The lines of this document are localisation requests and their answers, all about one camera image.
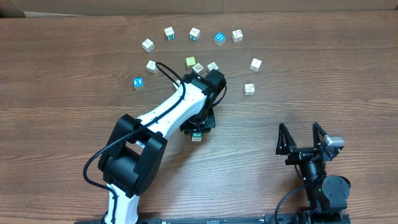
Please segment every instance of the white cube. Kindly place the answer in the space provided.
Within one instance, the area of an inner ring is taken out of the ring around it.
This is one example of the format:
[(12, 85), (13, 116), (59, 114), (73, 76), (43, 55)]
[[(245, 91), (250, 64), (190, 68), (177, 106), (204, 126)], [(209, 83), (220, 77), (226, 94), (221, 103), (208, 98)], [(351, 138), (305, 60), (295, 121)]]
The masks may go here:
[(201, 75), (205, 71), (205, 68), (203, 68), (203, 66), (200, 63), (197, 63), (192, 67), (192, 71), (198, 75)]
[(244, 95), (251, 96), (254, 94), (254, 84), (245, 84), (244, 85)]
[(215, 62), (211, 62), (210, 64), (207, 65), (207, 70), (210, 72), (212, 69), (215, 69), (218, 71), (218, 66), (216, 65)]
[(260, 68), (260, 65), (261, 65), (261, 61), (254, 58), (253, 61), (251, 62), (250, 70), (258, 72), (259, 68)]
[(157, 72), (157, 67), (154, 61), (149, 60), (147, 64), (147, 71), (152, 72), (153, 74)]
[(232, 39), (235, 43), (243, 40), (243, 34), (241, 30), (232, 31)]
[(200, 30), (196, 28), (192, 28), (191, 32), (189, 32), (189, 39), (193, 41), (198, 41), (200, 36)]
[(146, 39), (142, 43), (142, 48), (149, 53), (155, 48), (155, 45), (154, 45), (154, 43), (152, 41), (150, 41), (149, 39)]
[(173, 27), (164, 29), (164, 32), (166, 33), (167, 40), (174, 40), (175, 34), (174, 34)]

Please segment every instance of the wood grain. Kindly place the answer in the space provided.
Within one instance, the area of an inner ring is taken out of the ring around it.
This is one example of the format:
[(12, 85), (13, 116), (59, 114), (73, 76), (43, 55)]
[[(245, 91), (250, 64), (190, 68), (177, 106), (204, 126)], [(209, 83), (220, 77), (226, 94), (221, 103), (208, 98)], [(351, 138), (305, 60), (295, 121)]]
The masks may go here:
[[(259, 216), (302, 183), (274, 154), (284, 122), (299, 146), (318, 121), (346, 140), (329, 174), (351, 183), (353, 223), (397, 223), (398, 12), (292, 12), (0, 20), (0, 223), (99, 218), (108, 193), (81, 175), (124, 113), (144, 114), (172, 84), (148, 60), (188, 73), (216, 62), (228, 92), (202, 142), (176, 132), (139, 211), (162, 218)], [(166, 41), (172, 26), (176, 40)], [(198, 42), (188, 39), (192, 27)], [(244, 39), (232, 43), (232, 30)], [(213, 36), (222, 31), (226, 43)], [(155, 49), (146, 53), (141, 42)], [(259, 72), (251, 60), (262, 60)], [(132, 78), (146, 88), (134, 91)], [(254, 83), (253, 96), (243, 85)], [(95, 166), (89, 176), (101, 180)], [(305, 205), (286, 201), (282, 213)]]

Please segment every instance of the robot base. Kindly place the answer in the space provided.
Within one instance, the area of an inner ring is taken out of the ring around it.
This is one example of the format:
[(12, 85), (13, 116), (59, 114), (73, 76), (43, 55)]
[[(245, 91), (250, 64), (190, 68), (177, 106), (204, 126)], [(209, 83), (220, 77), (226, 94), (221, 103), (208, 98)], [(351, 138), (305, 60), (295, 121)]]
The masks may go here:
[[(295, 221), (296, 214), (278, 215), (278, 224), (301, 224)], [(343, 223), (351, 224), (348, 215), (343, 215)], [(76, 222), (75, 224), (104, 224), (101, 220)], [(275, 224), (274, 215), (239, 218), (181, 218), (161, 220), (159, 218), (140, 218), (136, 224)]]

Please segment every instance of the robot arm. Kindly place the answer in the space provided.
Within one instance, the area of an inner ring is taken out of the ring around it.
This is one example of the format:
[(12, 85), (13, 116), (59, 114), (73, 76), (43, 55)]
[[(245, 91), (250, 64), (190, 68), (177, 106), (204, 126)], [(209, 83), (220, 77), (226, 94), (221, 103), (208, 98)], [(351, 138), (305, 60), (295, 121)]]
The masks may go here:
[[(224, 75), (212, 70), (205, 78), (191, 73), (183, 77), (185, 96), (183, 100), (156, 123), (145, 127), (160, 114), (176, 104), (183, 94), (182, 86), (165, 102), (137, 119), (128, 114), (116, 123), (107, 145), (139, 129), (131, 138), (121, 141), (104, 152), (98, 169), (103, 171), (107, 186), (118, 195), (114, 224), (135, 224), (138, 220), (139, 196), (150, 186), (159, 170), (160, 162), (170, 135), (180, 127), (185, 134), (206, 133), (209, 116), (214, 121), (212, 105), (226, 85)], [(144, 148), (141, 155), (126, 146), (126, 141)], [(103, 222), (112, 224), (113, 194), (109, 193), (109, 212)]]
[[(301, 188), (305, 188), (308, 197), (308, 207), (298, 209), (298, 212), (290, 217), (291, 222), (349, 224), (349, 216), (344, 215), (342, 211), (347, 208), (351, 184), (342, 176), (326, 176), (325, 171), (326, 162), (332, 161), (343, 150), (344, 140), (340, 136), (330, 136), (318, 123), (313, 123), (312, 132), (313, 147), (298, 148), (285, 124), (279, 125), (275, 153), (287, 155), (286, 165), (299, 166), (301, 175), (296, 168), (297, 175), (303, 180), (304, 185)], [(278, 223), (280, 217), (277, 212), (283, 201), (284, 199), (279, 202), (272, 223)]]

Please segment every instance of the blue cube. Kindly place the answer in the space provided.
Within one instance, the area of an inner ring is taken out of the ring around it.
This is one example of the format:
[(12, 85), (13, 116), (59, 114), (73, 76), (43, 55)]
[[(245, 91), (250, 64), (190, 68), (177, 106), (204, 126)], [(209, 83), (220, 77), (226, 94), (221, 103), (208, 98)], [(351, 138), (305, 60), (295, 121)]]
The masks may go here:
[(214, 43), (217, 46), (221, 47), (224, 42), (225, 42), (225, 35), (223, 33), (219, 32), (214, 36)]
[(134, 78), (133, 85), (136, 90), (144, 89), (144, 79), (141, 77)]

